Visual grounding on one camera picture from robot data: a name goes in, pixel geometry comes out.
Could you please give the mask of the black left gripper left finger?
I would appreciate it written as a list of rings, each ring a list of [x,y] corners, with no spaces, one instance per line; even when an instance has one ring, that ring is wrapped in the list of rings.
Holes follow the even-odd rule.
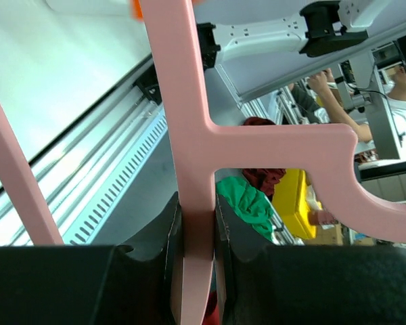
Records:
[[[119,245],[0,247],[0,324],[175,324],[181,207]]]

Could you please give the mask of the thick pink plastic hanger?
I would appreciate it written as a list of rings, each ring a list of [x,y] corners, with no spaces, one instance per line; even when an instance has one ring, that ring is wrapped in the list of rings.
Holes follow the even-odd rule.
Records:
[[[149,36],[160,72],[181,207],[180,269],[171,307],[175,324],[201,324],[210,277],[217,276],[215,172],[224,167],[272,167],[280,163],[312,174],[331,212],[374,236],[406,236],[406,205],[364,192],[353,175],[354,135],[346,127],[222,127],[206,100],[197,30],[188,3],[168,17],[150,4]],[[0,179],[15,202],[32,246],[63,246],[58,227],[25,161],[0,100]]]

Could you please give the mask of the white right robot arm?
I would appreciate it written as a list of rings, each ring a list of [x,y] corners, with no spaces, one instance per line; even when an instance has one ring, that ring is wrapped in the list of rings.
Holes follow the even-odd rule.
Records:
[[[274,20],[245,24],[197,24],[204,70],[268,53],[320,59],[373,47],[385,31],[406,23],[406,1],[314,1]]]

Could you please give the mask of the orange t shirt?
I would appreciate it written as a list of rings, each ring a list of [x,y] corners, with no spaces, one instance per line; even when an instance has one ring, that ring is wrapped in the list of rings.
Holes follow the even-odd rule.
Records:
[[[129,3],[130,3],[130,7],[131,7],[132,17],[141,22],[145,21],[145,16],[144,16],[145,11],[143,10],[141,4],[147,3],[147,1],[132,0],[132,1],[129,1]],[[168,17],[174,17],[177,15],[178,5],[183,5],[184,3],[188,3],[190,6],[195,7],[195,6],[198,6],[202,3],[204,3],[204,1],[203,0],[191,0],[191,1],[155,0],[155,1],[150,1],[150,3],[155,5],[155,9],[156,9],[157,13],[164,14],[165,16],[168,16]]]

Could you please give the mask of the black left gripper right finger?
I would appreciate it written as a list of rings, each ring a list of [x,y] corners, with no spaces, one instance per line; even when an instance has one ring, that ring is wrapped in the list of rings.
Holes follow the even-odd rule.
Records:
[[[276,245],[216,203],[224,324],[406,324],[406,249]]]

